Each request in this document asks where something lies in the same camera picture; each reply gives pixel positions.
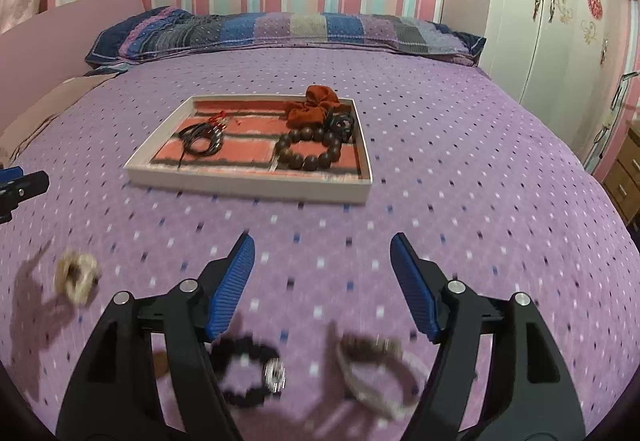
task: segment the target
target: red circular sticker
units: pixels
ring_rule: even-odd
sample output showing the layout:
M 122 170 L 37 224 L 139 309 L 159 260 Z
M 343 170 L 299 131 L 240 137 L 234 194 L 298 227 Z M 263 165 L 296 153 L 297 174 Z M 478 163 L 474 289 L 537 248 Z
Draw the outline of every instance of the red circular sticker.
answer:
M 601 20 L 603 15 L 602 2 L 600 0 L 587 0 L 587 4 L 589 4 L 589 11 L 591 11 L 591 16 L 593 16 L 596 20 Z

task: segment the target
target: wooden bead bracelet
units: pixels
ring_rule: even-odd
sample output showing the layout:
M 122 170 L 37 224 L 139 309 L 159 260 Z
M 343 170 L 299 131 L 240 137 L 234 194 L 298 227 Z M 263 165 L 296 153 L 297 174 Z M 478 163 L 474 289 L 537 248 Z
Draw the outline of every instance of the wooden bead bracelet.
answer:
M 308 155 L 303 157 L 302 154 L 294 153 L 289 147 L 292 143 L 302 141 L 316 141 L 327 147 L 327 151 L 319 156 Z M 282 163 L 289 164 L 292 170 L 305 169 L 308 172 L 318 170 L 318 167 L 327 169 L 331 163 L 335 163 L 340 159 L 340 149 L 342 141 L 336 137 L 333 132 L 325 132 L 322 128 L 312 129 L 306 126 L 301 130 L 293 129 L 289 134 L 282 134 L 276 143 L 275 151 L 278 154 L 278 160 Z

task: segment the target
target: black beaded bracelet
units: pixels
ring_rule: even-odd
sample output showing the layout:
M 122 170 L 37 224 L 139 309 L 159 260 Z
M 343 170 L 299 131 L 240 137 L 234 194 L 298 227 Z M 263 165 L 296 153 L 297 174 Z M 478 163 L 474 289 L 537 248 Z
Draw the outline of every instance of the black beaded bracelet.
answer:
M 238 408 L 255 408 L 264 404 L 270 395 L 280 395 L 286 381 L 285 369 L 277 350 L 269 345 L 254 344 L 251 336 L 240 339 L 222 338 L 211 345 L 209 359 L 213 372 L 221 379 L 231 363 L 231 358 L 248 355 L 262 366 L 262 385 L 250 388 L 244 395 L 222 391 L 225 401 Z
M 327 147 L 327 151 L 319 156 L 308 155 L 304 157 L 302 154 L 294 153 L 289 147 L 292 143 L 302 141 L 316 141 Z M 340 159 L 340 150 L 342 148 L 342 140 L 336 137 L 333 132 L 325 132 L 322 128 L 312 129 L 306 126 L 301 130 L 293 129 L 289 134 L 282 134 L 276 143 L 275 151 L 278 154 L 278 160 L 282 163 L 289 164 L 292 170 L 300 170 L 301 168 L 313 172 L 318 167 L 327 169 L 331 163 Z

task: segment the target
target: long patchwork pillow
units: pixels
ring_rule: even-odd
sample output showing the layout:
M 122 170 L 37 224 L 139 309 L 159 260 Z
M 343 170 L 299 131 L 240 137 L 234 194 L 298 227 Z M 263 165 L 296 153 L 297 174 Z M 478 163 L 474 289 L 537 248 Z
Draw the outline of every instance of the long patchwork pillow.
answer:
M 366 47 L 478 62 L 485 38 L 443 24 L 388 15 L 244 13 L 193 15 L 163 7 L 132 17 L 98 36 L 86 61 L 134 64 L 191 53 L 252 47 Z

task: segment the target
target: polka dot bedsheet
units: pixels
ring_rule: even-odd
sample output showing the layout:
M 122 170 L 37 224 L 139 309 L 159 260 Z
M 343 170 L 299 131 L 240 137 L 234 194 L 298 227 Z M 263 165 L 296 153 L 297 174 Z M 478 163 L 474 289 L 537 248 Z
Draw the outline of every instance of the polka dot bedsheet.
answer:
M 194 94 L 301 93 L 329 85 L 358 104 L 374 185 L 365 206 L 241 200 L 129 185 L 122 166 Z M 570 150 L 478 69 L 384 52 L 263 49 L 138 66 L 98 86 L 24 152 L 47 194 L 0 227 L 0 359 L 54 428 L 72 369 L 114 293 L 164 293 L 224 257 L 248 228 L 256 260 L 230 331 L 279 348 L 280 400 L 234 413 L 247 441 L 398 440 L 397 423 L 354 402 L 335 361 L 343 331 L 397 337 L 430 367 L 436 347 L 415 330 L 390 266 L 393 234 L 477 293 L 526 291 L 574 380 L 591 430 L 638 366 L 639 255 L 603 189 Z M 97 297 L 73 309 L 54 297 L 56 259 L 95 255 Z M 161 338 L 154 338 L 154 345 Z M 463 426 L 486 385 L 490 339 Z M 258 371 L 239 360 L 223 387 Z M 365 376 L 391 399 L 391 374 Z M 170 378 L 158 381 L 180 426 Z

